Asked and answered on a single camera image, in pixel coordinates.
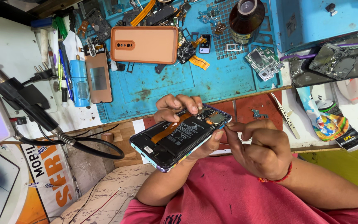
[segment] orange lettering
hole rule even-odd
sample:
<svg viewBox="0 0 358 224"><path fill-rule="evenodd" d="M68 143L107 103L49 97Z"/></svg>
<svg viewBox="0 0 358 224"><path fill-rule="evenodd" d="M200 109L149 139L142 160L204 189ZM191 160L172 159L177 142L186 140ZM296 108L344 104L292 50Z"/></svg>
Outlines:
<svg viewBox="0 0 358 224"><path fill-rule="evenodd" d="M56 178L57 178L57 181L55 181L53 179L53 177L49 179L51 184L53 184L53 186L54 186L54 187L52 187L53 191L56 190L57 188L59 188L60 186L63 186L63 185L65 185L67 183L66 178L64 176L61 177L60 174L57 175Z"/></svg>
<svg viewBox="0 0 358 224"><path fill-rule="evenodd" d="M45 170L47 171L47 174L49 177L63 169L62 163L57 164L58 162L60 162L59 155L55 155L52 159L49 158L49 159L45 160L45 162L44 162Z"/></svg>
<svg viewBox="0 0 358 224"><path fill-rule="evenodd" d="M55 151L56 151L56 146L52 145L49 148L47 148L47 150L41 153L41 158L45 159Z"/></svg>
<svg viewBox="0 0 358 224"><path fill-rule="evenodd" d="M63 196L62 193L60 193L60 191L56 192L56 202L60 207L63 207L66 205L67 202L67 196L69 197L69 199L71 200L71 194L68 194L68 186L64 186L63 188Z"/></svg>

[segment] red t-shirt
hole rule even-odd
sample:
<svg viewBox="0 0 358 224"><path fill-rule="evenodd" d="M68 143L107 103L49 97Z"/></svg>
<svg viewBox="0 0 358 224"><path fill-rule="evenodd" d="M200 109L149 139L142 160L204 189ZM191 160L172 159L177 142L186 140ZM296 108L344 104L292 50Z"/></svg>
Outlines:
<svg viewBox="0 0 358 224"><path fill-rule="evenodd" d="M233 156L199 159L165 207L130 201L121 223L358 224L358 208L322 212L285 187L260 183Z"/></svg>

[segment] silicone repair mat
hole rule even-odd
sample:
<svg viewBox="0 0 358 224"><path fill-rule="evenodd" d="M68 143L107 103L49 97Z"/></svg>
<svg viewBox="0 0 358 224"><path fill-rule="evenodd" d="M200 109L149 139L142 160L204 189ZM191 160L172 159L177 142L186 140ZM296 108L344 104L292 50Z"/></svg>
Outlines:
<svg viewBox="0 0 358 224"><path fill-rule="evenodd" d="M145 7L149 1L140 2ZM208 103L269 90L272 84L281 87L281 73L264 82L244 58L256 46L263 49L268 47L277 53L274 48L276 42L273 35L269 0L262 0L266 14L256 41L241 51L225 51L226 43L234 43L230 35L229 14L236 2L235 0L226 0L217 4L221 8L217 20L224 23L227 29L221 35L221 39L212 38L210 53L200 54L198 48L196 49L197 57L210 64L206 71L187 62L177 66L167 65L160 74L157 74L154 70L156 64L135 63L133 71L130 73L127 72L128 62L118 62L125 64L125 71L109 71L113 100L111 103L97 104L100 120L103 123L109 123L153 114L157 110L155 106L157 100L169 93L199 95L203 102ZM177 0L172 5L178 8L182 3L183 1ZM112 26L122 19L122 13L111 14L111 10L106 10L112 8L110 0L102 1L100 4L105 8L104 14ZM213 25L205 24L197 17L199 11L206 11L208 7L215 5L214 1L199 0L190 4L191 8L187 12L186 20L183 26L182 22L179 22L179 26L182 26L183 29L187 28L189 33L197 32L197 38L200 38L201 34L212 34ZM132 9L129 3L120 7L123 8L123 12ZM110 39L105 43L107 49L110 50ZM158 44L158 39L150 44L155 45L155 48L163 47Z"/></svg>

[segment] hand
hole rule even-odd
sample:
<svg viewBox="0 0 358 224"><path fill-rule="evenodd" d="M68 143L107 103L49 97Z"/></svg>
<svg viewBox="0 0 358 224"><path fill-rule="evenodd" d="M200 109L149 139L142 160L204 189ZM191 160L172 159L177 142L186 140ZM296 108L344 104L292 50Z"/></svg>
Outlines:
<svg viewBox="0 0 358 224"><path fill-rule="evenodd" d="M293 158L288 136L277 130L271 120L228 123L224 128L234 158L250 173L271 181L287 175ZM242 144L237 132L242 132L243 141L252 137L251 144Z"/></svg>
<svg viewBox="0 0 358 224"><path fill-rule="evenodd" d="M154 115L156 122L169 121L178 122L179 116L177 112L187 108L189 113L197 114L198 110L202 109L202 101L199 96L185 96L179 94L174 97L172 94L168 94L156 102L158 111ZM223 130L215 130L212 136L198 149L192 152L186 160L197 160L202 159L219 148L219 142L222 138Z"/></svg>

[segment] blue screwdriver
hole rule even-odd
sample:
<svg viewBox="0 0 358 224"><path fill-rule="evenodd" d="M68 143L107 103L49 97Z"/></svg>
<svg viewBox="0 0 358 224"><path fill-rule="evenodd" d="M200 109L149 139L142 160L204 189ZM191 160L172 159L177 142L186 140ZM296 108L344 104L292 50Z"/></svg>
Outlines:
<svg viewBox="0 0 358 224"><path fill-rule="evenodd" d="M80 60L80 56L78 55L77 37L75 37L75 39L77 48L77 60L70 61L70 74L71 82L73 85L74 106L90 106L91 102L85 62Z"/></svg>

